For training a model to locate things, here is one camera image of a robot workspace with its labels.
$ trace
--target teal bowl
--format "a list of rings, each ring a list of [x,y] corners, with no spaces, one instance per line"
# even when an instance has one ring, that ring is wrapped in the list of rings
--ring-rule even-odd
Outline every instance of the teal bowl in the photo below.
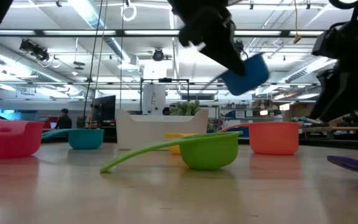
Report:
[[[103,137],[103,129],[75,129],[68,133],[68,143],[73,149],[98,149]]]

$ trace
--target potted plant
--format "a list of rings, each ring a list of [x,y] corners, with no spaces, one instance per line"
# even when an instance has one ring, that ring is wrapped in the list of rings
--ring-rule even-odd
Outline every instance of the potted plant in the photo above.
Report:
[[[178,102],[171,105],[171,115],[176,116],[194,116],[200,110],[200,101],[196,100],[186,101],[186,102]],[[213,119],[208,118],[208,127],[207,129],[213,129],[214,123]]]

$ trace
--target green ladle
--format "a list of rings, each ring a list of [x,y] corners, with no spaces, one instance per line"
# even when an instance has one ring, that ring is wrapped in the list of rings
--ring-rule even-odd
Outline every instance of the green ladle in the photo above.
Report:
[[[229,165],[236,159],[239,146],[238,136],[241,134],[242,131],[199,134],[151,144],[140,149],[133,149],[113,159],[100,169],[100,172],[105,173],[120,162],[139,154],[176,145],[180,145],[180,155],[190,168],[219,169]]]

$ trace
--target person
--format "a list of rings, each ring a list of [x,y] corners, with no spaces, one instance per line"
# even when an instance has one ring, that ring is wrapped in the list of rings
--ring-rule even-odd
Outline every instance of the person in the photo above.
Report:
[[[171,111],[169,110],[169,107],[166,107],[162,110],[162,114],[164,115],[171,115]]]
[[[68,109],[64,108],[61,110],[62,115],[59,117],[55,129],[67,129],[71,128],[72,122],[71,118],[68,116]]]

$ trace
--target red object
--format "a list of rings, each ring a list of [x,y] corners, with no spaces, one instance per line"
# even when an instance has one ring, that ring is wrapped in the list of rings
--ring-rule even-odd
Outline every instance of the red object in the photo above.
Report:
[[[57,121],[59,120],[59,117],[49,117],[49,116],[45,116],[45,117],[39,117],[38,121],[44,122],[44,126],[42,128],[44,129],[51,129],[52,128],[52,123],[57,123]]]
[[[0,120],[0,159],[31,156],[41,145],[43,122]]]
[[[294,155],[299,149],[299,124],[295,122],[263,122],[234,125],[232,128],[249,127],[249,144],[258,154]]]

